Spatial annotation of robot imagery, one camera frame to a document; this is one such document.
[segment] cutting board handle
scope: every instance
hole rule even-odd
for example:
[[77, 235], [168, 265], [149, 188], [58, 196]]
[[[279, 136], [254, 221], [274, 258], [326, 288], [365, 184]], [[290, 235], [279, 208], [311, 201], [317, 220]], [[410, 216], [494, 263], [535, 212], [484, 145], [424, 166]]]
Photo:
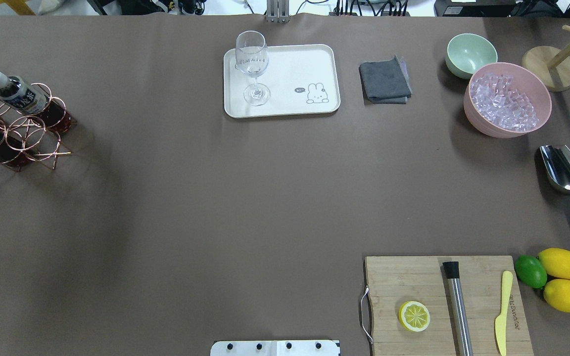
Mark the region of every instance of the cutting board handle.
[[362, 330], [364, 330], [364, 333], [366, 334], [366, 337], [369, 338], [369, 343], [371, 345], [373, 345], [373, 337], [371, 336], [371, 334], [366, 330], [366, 327], [364, 326], [364, 299], [366, 298], [367, 300], [369, 298], [367, 298], [367, 296], [369, 295], [369, 286], [366, 286], [366, 288], [364, 288], [364, 294], [362, 295], [362, 298], [360, 298], [360, 325], [362, 325]]

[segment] cutting board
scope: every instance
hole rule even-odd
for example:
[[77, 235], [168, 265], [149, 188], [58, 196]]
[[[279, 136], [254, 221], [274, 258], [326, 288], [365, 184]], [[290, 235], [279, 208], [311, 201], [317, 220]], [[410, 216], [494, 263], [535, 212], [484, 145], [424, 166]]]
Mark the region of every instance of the cutting board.
[[[514, 273], [511, 256], [366, 257], [373, 356], [459, 355], [453, 314], [442, 262], [459, 261], [461, 288], [475, 356], [499, 356], [494, 320], [500, 313], [500, 281], [504, 270]], [[397, 318], [409, 300], [430, 311], [428, 329], [415, 333]], [[518, 280], [514, 277], [507, 313], [507, 354], [532, 356]]]

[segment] bottle label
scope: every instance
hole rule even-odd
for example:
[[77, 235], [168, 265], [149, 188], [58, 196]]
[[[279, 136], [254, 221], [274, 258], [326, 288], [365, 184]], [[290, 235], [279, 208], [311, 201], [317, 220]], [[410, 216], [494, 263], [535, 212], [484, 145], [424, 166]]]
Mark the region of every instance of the bottle label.
[[19, 110], [23, 115], [34, 115], [45, 109], [48, 99], [38, 90], [20, 81], [19, 90], [12, 96], [2, 97], [7, 104]]

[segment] folded cloth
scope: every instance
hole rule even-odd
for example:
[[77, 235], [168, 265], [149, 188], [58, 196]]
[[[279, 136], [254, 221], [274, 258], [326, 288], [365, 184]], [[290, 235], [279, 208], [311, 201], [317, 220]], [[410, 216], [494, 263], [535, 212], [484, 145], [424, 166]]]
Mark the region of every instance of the folded cloth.
[[366, 97], [375, 104], [405, 104], [412, 95], [406, 63], [397, 56], [390, 61], [362, 63], [360, 77]]

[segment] lemon slice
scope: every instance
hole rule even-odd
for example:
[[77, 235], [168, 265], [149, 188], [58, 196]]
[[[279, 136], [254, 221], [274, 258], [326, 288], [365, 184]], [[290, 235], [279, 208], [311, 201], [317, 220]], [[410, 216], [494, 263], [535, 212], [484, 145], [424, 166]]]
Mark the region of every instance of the lemon slice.
[[398, 317], [403, 327], [410, 331], [423, 331], [430, 325], [428, 308], [414, 300], [402, 304]]

